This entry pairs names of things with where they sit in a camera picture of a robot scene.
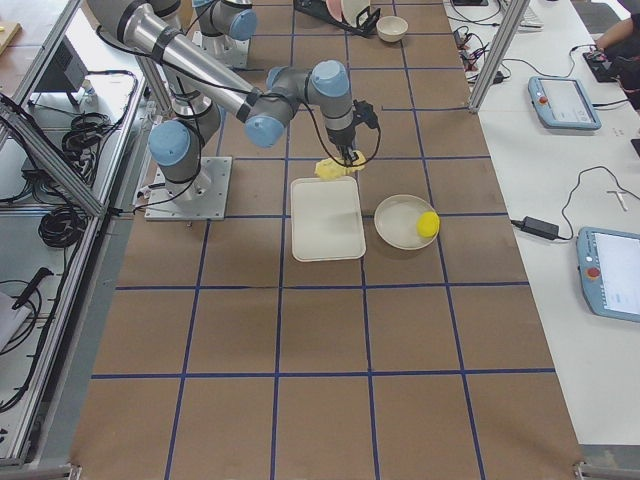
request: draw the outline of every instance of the red emergency stop button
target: red emergency stop button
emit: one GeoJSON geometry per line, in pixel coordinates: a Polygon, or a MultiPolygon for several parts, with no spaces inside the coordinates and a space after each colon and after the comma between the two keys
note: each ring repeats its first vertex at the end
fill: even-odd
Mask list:
{"type": "Polygon", "coordinates": [[[600,276],[600,269],[596,267],[591,267],[587,269],[587,277],[591,280],[595,280],[600,276]]]}

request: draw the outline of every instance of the metal mounting plate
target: metal mounting plate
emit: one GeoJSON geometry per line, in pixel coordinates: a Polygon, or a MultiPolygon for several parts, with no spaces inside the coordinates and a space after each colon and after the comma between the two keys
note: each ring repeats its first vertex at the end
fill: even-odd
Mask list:
{"type": "MultiPolygon", "coordinates": [[[[216,58],[220,62],[224,63],[230,68],[238,68],[244,70],[247,68],[249,59],[249,43],[251,40],[245,40],[244,42],[236,40],[237,48],[230,50],[225,55],[225,58],[216,58]]],[[[193,43],[202,47],[202,33],[194,32],[193,43]]]]}
{"type": "MultiPolygon", "coordinates": [[[[209,174],[213,183],[200,197],[188,203],[177,204],[173,201],[148,207],[144,218],[149,221],[180,220],[224,220],[231,176],[231,157],[202,157],[202,169],[209,174]]],[[[158,169],[154,183],[164,182],[164,175],[158,169]]],[[[153,190],[149,203],[162,202],[169,199],[163,189],[153,190]]]]}

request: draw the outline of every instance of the white bowl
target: white bowl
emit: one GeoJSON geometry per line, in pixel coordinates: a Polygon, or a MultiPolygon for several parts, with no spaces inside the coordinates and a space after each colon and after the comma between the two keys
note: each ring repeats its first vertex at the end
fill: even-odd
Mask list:
{"type": "Polygon", "coordinates": [[[418,235],[418,219],[424,212],[433,212],[425,200],[413,195],[393,195],[376,208],[373,223],[376,231],[389,245],[402,250],[418,250],[433,242],[437,236],[418,235]]]}
{"type": "Polygon", "coordinates": [[[409,29],[409,24],[404,18],[382,17],[376,24],[378,36],[385,42],[397,42],[402,40],[409,29]]]}

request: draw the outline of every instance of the table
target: table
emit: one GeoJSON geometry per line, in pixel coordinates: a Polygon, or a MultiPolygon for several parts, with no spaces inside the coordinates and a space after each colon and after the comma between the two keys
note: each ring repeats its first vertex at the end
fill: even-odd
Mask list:
{"type": "MultiPolygon", "coordinates": [[[[546,74],[566,75],[569,50],[592,43],[591,37],[569,0],[532,0],[531,7],[544,21],[544,30],[516,34],[506,58],[527,60],[546,74]]],[[[472,19],[487,16],[486,9],[457,8],[472,19]]],[[[484,41],[495,32],[469,27],[484,41]]],[[[571,76],[583,82],[592,102],[624,98],[616,84],[595,81],[581,58],[583,51],[573,53],[571,76]]],[[[528,215],[556,223],[566,236],[560,210],[578,173],[595,165],[607,166],[623,187],[640,191],[640,159],[630,144],[640,135],[640,119],[629,104],[599,111],[602,128],[597,132],[551,132],[538,121],[526,92],[529,77],[537,74],[525,64],[505,63],[512,77],[490,89],[479,116],[512,219],[528,215]]],[[[567,210],[576,233],[582,226],[639,231],[640,202],[628,197],[629,211],[623,211],[615,195],[606,193],[615,184],[602,170],[582,180],[567,210]]],[[[574,241],[551,243],[522,232],[516,238],[578,441],[640,445],[640,325],[590,313],[576,272],[574,241]]]]}

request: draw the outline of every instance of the robotic arm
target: robotic arm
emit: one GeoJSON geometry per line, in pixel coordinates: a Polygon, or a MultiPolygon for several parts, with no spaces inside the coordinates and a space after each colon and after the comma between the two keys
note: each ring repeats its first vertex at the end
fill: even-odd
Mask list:
{"type": "Polygon", "coordinates": [[[88,0],[88,4],[103,28],[120,43],[147,54],[163,67],[174,94],[177,119],[159,125],[149,137],[149,149],[164,174],[169,197],[154,203],[172,201],[183,207],[198,199],[206,203],[205,194],[213,190],[213,179],[203,167],[201,150],[220,126],[218,106],[244,123],[244,132],[255,145],[271,147],[300,105],[317,105],[329,140],[339,152],[338,158],[331,156],[329,161],[341,165],[345,172],[340,174],[346,173],[344,167],[366,161],[353,150],[355,127],[365,122],[380,133],[377,118],[371,105],[353,102],[347,72],[340,62],[321,62],[313,69],[273,69],[265,93],[180,31],[179,23],[173,21],[179,0],[88,0]]]}
{"type": "Polygon", "coordinates": [[[263,93],[160,19],[149,3],[89,0],[88,4],[118,41],[151,55],[182,77],[184,84],[243,122],[247,137],[256,145],[273,146],[304,102],[320,107],[329,140],[338,147],[340,158],[347,164],[353,160],[355,125],[361,119],[354,116],[349,80],[339,62],[322,62],[312,70],[276,69],[269,74],[271,92],[263,93]]]}
{"type": "Polygon", "coordinates": [[[251,0],[192,0],[192,5],[200,24],[194,42],[228,67],[246,68],[249,39],[258,25],[251,0]]]}

